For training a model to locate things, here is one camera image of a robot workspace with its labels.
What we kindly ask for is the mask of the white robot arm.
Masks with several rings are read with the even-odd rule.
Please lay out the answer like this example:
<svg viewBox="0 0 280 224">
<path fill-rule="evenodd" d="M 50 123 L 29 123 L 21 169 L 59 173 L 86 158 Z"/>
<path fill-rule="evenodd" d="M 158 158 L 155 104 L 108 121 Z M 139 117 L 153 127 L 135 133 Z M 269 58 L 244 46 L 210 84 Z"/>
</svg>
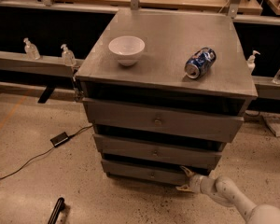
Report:
<svg viewBox="0 0 280 224">
<path fill-rule="evenodd" d="M 245 224 L 280 224 L 280 209 L 269 204 L 255 204 L 248 199 L 226 176 L 216 179 L 199 175 L 185 166 L 181 166 L 189 182 L 177 187 L 180 191 L 189 191 L 207 195 L 215 203 L 234 206 Z"/>
</svg>

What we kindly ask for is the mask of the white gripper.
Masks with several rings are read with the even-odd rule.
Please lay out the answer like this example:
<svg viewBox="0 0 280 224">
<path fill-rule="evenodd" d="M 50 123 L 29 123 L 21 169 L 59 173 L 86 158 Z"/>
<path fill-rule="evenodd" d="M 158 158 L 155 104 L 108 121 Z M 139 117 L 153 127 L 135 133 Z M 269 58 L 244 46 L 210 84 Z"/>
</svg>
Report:
<svg viewBox="0 0 280 224">
<path fill-rule="evenodd" d="M 179 191 L 210 194 L 215 191 L 215 180 L 205 175 L 196 175 L 186 166 L 181 166 L 189 179 L 189 185 L 175 187 Z"/>
</svg>

